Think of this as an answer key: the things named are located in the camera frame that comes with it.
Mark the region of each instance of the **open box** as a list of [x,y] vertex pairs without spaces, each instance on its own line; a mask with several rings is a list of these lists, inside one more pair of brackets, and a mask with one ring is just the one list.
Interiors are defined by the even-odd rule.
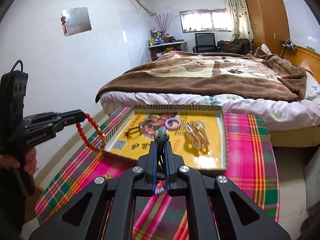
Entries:
[[[176,131],[168,131],[174,154],[183,157],[185,165],[207,173],[208,171],[225,171],[228,163],[227,132],[223,111],[220,106],[199,105],[135,105],[119,120],[107,134],[105,150],[124,157],[138,160],[141,155],[148,154],[153,134],[164,127],[167,118],[176,117],[182,125]],[[140,122],[149,118],[143,133],[137,132],[130,138],[125,132],[138,127]],[[205,132],[209,146],[205,152],[192,147],[186,136],[185,125],[190,121],[201,121],[205,124]]]

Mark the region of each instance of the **plaid tablecloth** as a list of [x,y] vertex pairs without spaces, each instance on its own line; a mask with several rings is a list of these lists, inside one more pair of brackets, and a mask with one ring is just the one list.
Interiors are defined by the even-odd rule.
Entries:
[[[124,120],[129,108],[116,111],[101,130],[107,134]],[[278,221],[279,182],[268,131],[262,119],[244,114],[225,114],[229,161],[225,175]],[[100,143],[97,133],[90,138]],[[46,221],[70,198],[95,177],[110,173],[112,177],[132,167],[117,158],[106,157],[82,145],[55,176],[36,205],[40,223]],[[151,198],[138,197],[134,219],[135,240],[185,240],[188,223],[184,197],[167,194]]]

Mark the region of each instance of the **curtain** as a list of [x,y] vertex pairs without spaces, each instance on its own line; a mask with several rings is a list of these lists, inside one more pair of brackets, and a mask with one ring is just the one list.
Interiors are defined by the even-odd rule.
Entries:
[[232,41],[235,39],[246,38],[251,42],[253,40],[253,33],[245,0],[224,1],[233,23]]

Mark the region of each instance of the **human hand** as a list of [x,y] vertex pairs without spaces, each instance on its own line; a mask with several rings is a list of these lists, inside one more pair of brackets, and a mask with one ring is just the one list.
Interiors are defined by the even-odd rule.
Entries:
[[[32,148],[27,154],[26,154],[26,164],[24,165],[24,170],[29,175],[33,175],[36,173],[36,165],[37,165],[37,151],[36,148]],[[17,161],[17,159],[11,155],[0,155],[0,167],[3,167],[5,169],[10,168],[19,168],[20,163]]]

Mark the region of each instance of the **window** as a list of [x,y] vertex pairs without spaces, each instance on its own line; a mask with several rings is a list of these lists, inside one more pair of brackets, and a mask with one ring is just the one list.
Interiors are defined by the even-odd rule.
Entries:
[[224,9],[180,12],[183,33],[203,31],[232,31],[230,15]]

